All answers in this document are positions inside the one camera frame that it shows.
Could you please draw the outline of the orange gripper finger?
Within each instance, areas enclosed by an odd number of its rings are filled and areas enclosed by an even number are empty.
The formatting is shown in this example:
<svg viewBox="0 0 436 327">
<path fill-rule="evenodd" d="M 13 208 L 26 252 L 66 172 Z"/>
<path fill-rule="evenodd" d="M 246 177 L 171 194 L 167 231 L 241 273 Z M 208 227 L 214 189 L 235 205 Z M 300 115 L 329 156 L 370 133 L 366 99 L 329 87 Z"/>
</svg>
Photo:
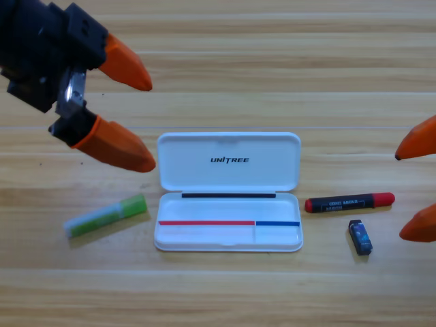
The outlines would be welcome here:
<svg viewBox="0 0 436 327">
<path fill-rule="evenodd" d="M 436 206 L 422 209 L 403 227 L 399 236 L 403 240 L 431 243 L 436 240 Z"/>
<path fill-rule="evenodd" d="M 149 73 L 132 49 L 75 3 L 67 7 L 66 14 L 66 42 L 75 60 L 137 90 L 153 88 Z"/>
<path fill-rule="evenodd" d="M 110 166 L 135 172 L 150 172 L 156 166 L 141 138 L 86 108 L 69 118 L 59 118 L 49 132 L 70 148 Z"/>
<path fill-rule="evenodd" d="M 396 160 L 435 154 L 435 124 L 435 116 L 432 116 L 413 127 L 396 150 Z"/>
</svg>

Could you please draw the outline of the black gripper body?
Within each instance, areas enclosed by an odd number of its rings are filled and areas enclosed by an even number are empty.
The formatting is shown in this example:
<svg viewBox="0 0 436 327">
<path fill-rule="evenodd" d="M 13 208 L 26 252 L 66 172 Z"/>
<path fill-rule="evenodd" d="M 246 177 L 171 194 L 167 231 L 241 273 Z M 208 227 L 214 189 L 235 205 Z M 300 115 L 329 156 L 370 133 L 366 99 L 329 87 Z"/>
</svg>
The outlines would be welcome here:
<svg viewBox="0 0 436 327">
<path fill-rule="evenodd" d="M 9 94 L 62 118 L 83 118 L 85 12 L 41 1 L 1 2 L 1 75 Z"/>
</svg>

